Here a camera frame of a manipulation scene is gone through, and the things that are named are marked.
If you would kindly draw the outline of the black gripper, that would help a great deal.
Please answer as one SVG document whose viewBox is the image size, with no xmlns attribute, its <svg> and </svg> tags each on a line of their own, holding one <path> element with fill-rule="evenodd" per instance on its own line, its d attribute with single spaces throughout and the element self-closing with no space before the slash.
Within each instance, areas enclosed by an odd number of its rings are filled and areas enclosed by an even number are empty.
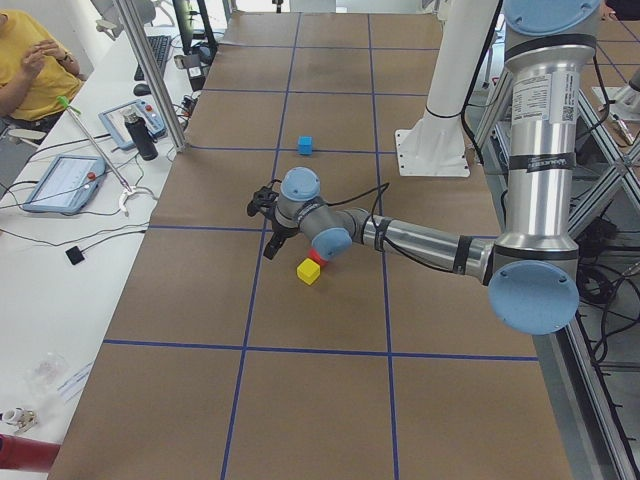
<svg viewBox="0 0 640 480">
<path fill-rule="evenodd" d="M 298 227 L 286 226 L 276 219 L 278 197 L 279 193 L 274 190 L 272 184 L 264 185 L 253 193 L 253 197 L 246 207 L 246 213 L 249 217 L 254 217 L 260 213 L 271 224 L 273 234 L 263 250 L 263 256 L 267 259 L 273 259 L 286 242 L 286 239 L 292 238 L 299 233 Z"/>
</svg>

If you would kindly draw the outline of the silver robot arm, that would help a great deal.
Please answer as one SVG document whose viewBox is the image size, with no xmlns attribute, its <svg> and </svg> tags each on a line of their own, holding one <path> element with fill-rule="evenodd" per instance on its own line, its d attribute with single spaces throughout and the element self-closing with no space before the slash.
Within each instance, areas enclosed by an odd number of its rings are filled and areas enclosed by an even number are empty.
<svg viewBox="0 0 640 480">
<path fill-rule="evenodd" d="M 353 243 L 402 255 L 427 268 L 477 278 L 509 327 L 546 335 L 569 324 L 579 305 L 578 247 L 569 233 L 580 73 L 596 50 L 595 1 L 478 1 L 453 3 L 425 113 L 396 134 L 400 172 L 458 176 L 465 171 L 458 125 L 464 91 L 478 62 L 455 60 L 469 31 L 486 49 L 498 18 L 506 21 L 504 66 L 513 79 L 504 230 L 495 240 L 454 235 L 373 211 L 328 203 L 316 173 L 289 170 L 255 192 L 250 216 L 262 215 L 273 234 L 273 257 L 288 238 L 305 235 L 318 257 L 333 259 Z"/>
</svg>

